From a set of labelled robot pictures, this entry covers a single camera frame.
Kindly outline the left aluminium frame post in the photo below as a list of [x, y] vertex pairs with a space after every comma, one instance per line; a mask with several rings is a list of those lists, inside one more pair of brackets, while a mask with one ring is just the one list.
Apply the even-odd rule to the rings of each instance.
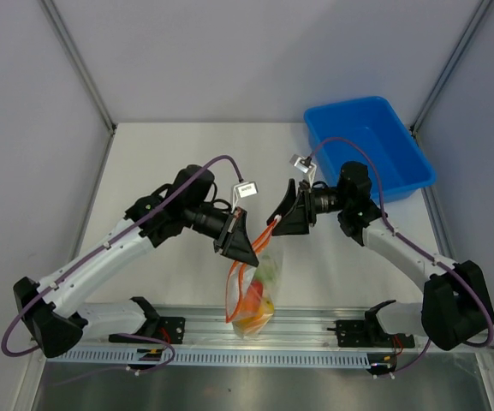
[[85, 63], [84, 58], [81, 55], [74, 38], [57, 7], [56, 2], [52, 0], [39, 0], [38, 5], [42, 9], [46, 20], [56, 35], [57, 41], [62, 47], [62, 50], [80, 84], [84, 87], [87, 97], [91, 100], [91, 103], [93, 104], [93, 107], [101, 122], [104, 124], [104, 127], [108, 130], [108, 132], [113, 134], [116, 129], [116, 124], [111, 118], [111, 114], [102, 99], [90, 70]]

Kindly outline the blue plastic bin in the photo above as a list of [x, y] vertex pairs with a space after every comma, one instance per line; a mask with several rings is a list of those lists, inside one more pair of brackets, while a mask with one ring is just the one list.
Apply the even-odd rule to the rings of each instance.
[[385, 202], [406, 199], [436, 181], [430, 162], [385, 98], [371, 96], [312, 107], [305, 111], [304, 122], [311, 148], [331, 137], [353, 143], [332, 141], [316, 153], [318, 168], [330, 185], [337, 183], [347, 161], [375, 165], [375, 170], [368, 170], [374, 200], [378, 198], [375, 171]]

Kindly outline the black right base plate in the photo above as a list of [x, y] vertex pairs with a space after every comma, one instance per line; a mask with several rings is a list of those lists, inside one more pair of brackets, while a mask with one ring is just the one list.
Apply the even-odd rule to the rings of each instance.
[[388, 334], [375, 321], [336, 320], [328, 331], [334, 332], [341, 348], [414, 348], [412, 336]]

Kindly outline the clear zip top bag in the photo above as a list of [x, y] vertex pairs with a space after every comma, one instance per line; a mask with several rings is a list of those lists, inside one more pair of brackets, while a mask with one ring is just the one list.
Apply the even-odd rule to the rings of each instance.
[[281, 217], [275, 216], [254, 241], [259, 265], [235, 261], [226, 279], [225, 322], [241, 339], [256, 337], [275, 314], [275, 297], [283, 269], [283, 248], [272, 240]]

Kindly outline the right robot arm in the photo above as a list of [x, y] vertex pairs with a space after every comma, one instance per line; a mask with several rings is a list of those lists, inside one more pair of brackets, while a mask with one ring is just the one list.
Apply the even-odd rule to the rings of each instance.
[[391, 224], [371, 198], [372, 181], [365, 164], [345, 163], [334, 187], [289, 180], [286, 193], [267, 219], [274, 236], [306, 235], [320, 214], [336, 213], [343, 234], [377, 253], [421, 291], [420, 303], [388, 300], [366, 310], [363, 333], [373, 345], [394, 335], [426, 337], [449, 351], [473, 346], [485, 331], [494, 335], [494, 311], [481, 268], [471, 260], [458, 263], [429, 253]]

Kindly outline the white green cauliflower toy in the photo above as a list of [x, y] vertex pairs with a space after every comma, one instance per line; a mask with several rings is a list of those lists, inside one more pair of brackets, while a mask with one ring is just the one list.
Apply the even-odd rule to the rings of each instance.
[[264, 285], [275, 285], [280, 275], [280, 265], [270, 255], [264, 255], [253, 278]]

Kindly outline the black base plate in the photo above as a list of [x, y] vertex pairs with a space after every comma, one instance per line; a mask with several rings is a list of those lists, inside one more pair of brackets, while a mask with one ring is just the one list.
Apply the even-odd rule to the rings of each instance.
[[173, 344], [182, 344], [185, 334], [186, 319], [184, 317], [160, 317], [158, 321], [147, 320], [138, 331], [134, 333], [136, 338], [122, 334], [109, 336], [110, 343], [150, 343], [158, 339]]
[[334, 332], [341, 348], [414, 348], [412, 336], [388, 334], [375, 321], [336, 320], [328, 331]]

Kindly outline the right aluminium frame post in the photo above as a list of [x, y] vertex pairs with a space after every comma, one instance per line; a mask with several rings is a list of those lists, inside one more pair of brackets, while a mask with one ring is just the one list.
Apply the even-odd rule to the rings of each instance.
[[420, 108], [417, 110], [416, 116], [408, 127], [409, 133], [414, 139], [417, 138], [417, 134], [421, 130], [423, 123], [448, 85], [452, 75], [458, 69], [462, 58], [466, 55], [467, 50], [484, 25], [493, 7], [494, 0], [480, 0], [476, 3], [474, 12], [468, 18], [465, 27], [461, 30], [460, 37], [454, 43], [436, 80], [433, 82]]

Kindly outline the aluminium mounting rail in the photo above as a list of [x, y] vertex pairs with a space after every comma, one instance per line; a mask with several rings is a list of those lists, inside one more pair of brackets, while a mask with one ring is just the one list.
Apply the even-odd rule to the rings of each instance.
[[494, 313], [491, 304], [480, 304], [465, 295], [431, 294], [421, 303], [384, 301], [364, 311], [353, 308], [334, 310], [276, 310], [264, 298], [255, 307], [224, 319], [239, 337], [257, 336], [279, 319], [317, 317], [333, 322], [330, 331], [338, 345], [346, 348], [386, 348], [398, 337], [408, 348], [414, 337], [426, 337], [440, 349], [449, 351], [461, 344], [485, 346], [493, 338]]

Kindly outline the aluminium frame post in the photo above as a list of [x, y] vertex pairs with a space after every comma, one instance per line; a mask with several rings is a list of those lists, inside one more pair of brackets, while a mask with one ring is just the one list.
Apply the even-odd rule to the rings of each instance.
[[111, 114], [102, 99], [90, 70], [85, 63], [84, 58], [81, 55], [74, 38], [57, 7], [56, 2], [52, 0], [39, 0], [38, 5], [42, 9], [46, 20], [56, 35], [57, 41], [62, 47], [62, 50], [80, 84], [84, 87], [87, 97], [91, 100], [91, 103], [93, 104], [93, 107], [101, 122], [104, 124], [104, 127], [108, 130], [108, 132], [113, 134], [116, 129], [116, 124], [111, 118]]
[[493, 7], [494, 0], [480, 0], [476, 3], [474, 12], [468, 18], [465, 27], [461, 30], [460, 37], [454, 43], [436, 80], [433, 82], [420, 108], [417, 110], [416, 116], [408, 127], [409, 133], [414, 139], [417, 138], [417, 134], [421, 130], [423, 123], [448, 85], [452, 75], [458, 69], [462, 58], [466, 55], [467, 50], [484, 25]]

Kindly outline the orange red mango toy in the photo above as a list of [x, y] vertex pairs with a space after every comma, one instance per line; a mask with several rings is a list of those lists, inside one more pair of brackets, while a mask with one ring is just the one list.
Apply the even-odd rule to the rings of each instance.
[[259, 280], [252, 280], [241, 303], [241, 313], [255, 314], [260, 307], [264, 293], [264, 284]]

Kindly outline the yellow orange mango toy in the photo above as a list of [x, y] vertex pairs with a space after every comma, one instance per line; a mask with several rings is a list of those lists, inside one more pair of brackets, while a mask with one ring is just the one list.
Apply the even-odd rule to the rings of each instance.
[[240, 336], [257, 335], [271, 320], [274, 312], [275, 308], [272, 301], [263, 299], [259, 310], [253, 316], [239, 319], [233, 323], [234, 330], [238, 332]]

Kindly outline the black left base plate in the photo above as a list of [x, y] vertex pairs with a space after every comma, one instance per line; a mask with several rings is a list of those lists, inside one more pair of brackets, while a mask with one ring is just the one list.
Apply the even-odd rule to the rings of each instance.
[[147, 320], [138, 331], [134, 333], [136, 338], [122, 334], [109, 336], [110, 343], [150, 343], [158, 339], [173, 344], [182, 344], [185, 334], [186, 319], [184, 317], [160, 317], [158, 321]]

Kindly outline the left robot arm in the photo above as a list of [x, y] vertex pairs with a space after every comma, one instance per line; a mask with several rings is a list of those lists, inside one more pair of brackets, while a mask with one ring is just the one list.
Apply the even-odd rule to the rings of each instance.
[[255, 182], [241, 181], [230, 201], [214, 197], [215, 176], [190, 164], [172, 183], [137, 199], [110, 233], [86, 254], [47, 277], [23, 277], [13, 287], [21, 321], [47, 358], [67, 353], [85, 339], [106, 337], [112, 343], [142, 343], [160, 338], [164, 320], [144, 297], [121, 303], [86, 303], [86, 299], [121, 268], [191, 229], [213, 240], [216, 253], [250, 266], [259, 261], [247, 236], [247, 211], [239, 200], [258, 192]]

